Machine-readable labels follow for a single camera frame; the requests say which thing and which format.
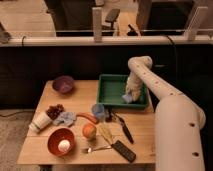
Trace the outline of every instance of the floor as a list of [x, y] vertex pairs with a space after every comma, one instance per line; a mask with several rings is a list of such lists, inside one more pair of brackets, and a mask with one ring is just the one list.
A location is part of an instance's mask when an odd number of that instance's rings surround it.
[[[33, 109], [0, 110], [0, 115], [22, 112], [10, 117], [0, 116], [0, 171], [39, 171], [37, 165], [17, 165], [19, 152], [32, 120]], [[53, 166], [53, 171], [154, 171], [153, 165], [77, 165]]]
[[[105, 0], [102, 21], [111, 8], [119, 8], [122, 13], [135, 12], [137, 3], [133, 3], [133, 0]], [[55, 36], [55, 29], [51, 15], [46, 10], [43, 0], [3, 0], [0, 1], [0, 22], [13, 37], [52, 37]], [[130, 23], [131, 17], [125, 20]]]

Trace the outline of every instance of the wooden table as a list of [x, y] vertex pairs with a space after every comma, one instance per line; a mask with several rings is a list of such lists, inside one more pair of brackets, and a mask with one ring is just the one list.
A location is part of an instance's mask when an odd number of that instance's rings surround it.
[[[96, 103], [98, 81], [76, 81], [75, 89], [69, 95], [60, 95], [55, 92], [51, 84], [51, 81], [46, 83], [34, 117], [48, 109], [50, 105], [56, 104], [63, 104], [66, 111], [91, 113], [91, 107]], [[137, 158], [134, 161], [136, 164], [151, 164], [155, 162], [154, 114], [150, 98], [149, 104], [150, 105], [143, 111], [129, 109], [115, 111], [125, 119], [135, 141], [134, 144], [130, 144], [118, 123], [107, 123], [114, 139], [121, 140], [136, 153]], [[93, 142], [87, 141], [85, 137], [82, 136], [82, 126], [88, 122], [85, 118], [78, 118], [75, 125], [70, 127], [75, 134], [76, 146], [75, 149], [65, 157], [56, 157], [47, 149], [47, 141], [50, 134], [64, 126], [50, 125], [39, 134], [29, 130], [17, 163], [38, 165], [128, 164], [128, 162], [113, 149], [93, 152], [91, 154], [81, 153], [81, 148], [107, 145], [99, 133], [97, 133], [96, 140]]]

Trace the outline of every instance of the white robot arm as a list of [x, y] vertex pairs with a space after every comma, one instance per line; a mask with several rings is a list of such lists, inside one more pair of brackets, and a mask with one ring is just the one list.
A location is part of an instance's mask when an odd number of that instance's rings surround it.
[[126, 93], [135, 101], [146, 84], [160, 100], [155, 111], [156, 171], [204, 171], [200, 140], [200, 129], [206, 120], [203, 110], [150, 71], [149, 56], [133, 57], [128, 66], [131, 73]]

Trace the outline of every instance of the remote control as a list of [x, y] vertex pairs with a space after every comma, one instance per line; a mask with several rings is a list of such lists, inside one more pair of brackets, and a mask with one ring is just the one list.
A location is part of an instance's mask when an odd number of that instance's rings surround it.
[[125, 159], [130, 163], [133, 162], [136, 158], [136, 154], [125, 146], [121, 141], [117, 140], [114, 144], [111, 145], [117, 152], [119, 152]]

